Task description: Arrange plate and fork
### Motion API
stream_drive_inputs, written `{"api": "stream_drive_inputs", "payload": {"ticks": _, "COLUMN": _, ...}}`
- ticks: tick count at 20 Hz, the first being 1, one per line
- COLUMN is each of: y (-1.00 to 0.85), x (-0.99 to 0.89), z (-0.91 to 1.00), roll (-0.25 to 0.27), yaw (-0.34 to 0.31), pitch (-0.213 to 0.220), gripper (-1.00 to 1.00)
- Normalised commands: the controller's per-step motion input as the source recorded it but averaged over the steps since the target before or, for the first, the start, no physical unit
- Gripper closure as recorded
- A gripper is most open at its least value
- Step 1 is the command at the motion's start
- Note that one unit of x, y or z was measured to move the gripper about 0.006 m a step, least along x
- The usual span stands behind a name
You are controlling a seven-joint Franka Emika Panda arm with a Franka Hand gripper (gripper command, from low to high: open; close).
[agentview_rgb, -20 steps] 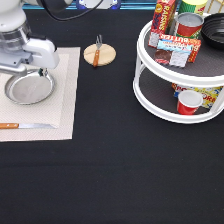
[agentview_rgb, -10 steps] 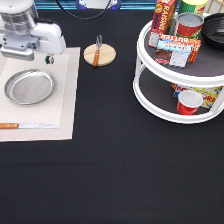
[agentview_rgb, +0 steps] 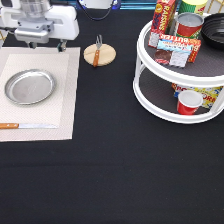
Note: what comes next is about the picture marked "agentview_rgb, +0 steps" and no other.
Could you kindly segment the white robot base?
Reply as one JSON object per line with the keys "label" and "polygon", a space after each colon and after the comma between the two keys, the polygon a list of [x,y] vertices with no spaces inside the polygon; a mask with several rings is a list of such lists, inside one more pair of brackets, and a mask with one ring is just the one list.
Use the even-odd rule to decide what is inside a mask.
{"label": "white robot base", "polygon": [[76,0],[77,6],[84,9],[117,9],[121,0]]}

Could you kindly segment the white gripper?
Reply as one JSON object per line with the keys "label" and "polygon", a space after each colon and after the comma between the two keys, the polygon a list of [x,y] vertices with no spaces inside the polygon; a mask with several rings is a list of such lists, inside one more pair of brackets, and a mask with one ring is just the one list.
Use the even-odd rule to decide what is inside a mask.
{"label": "white gripper", "polygon": [[0,4],[0,9],[4,27],[13,29],[15,38],[32,49],[37,43],[58,39],[57,49],[64,52],[67,40],[74,40],[79,34],[77,13],[72,6]]}

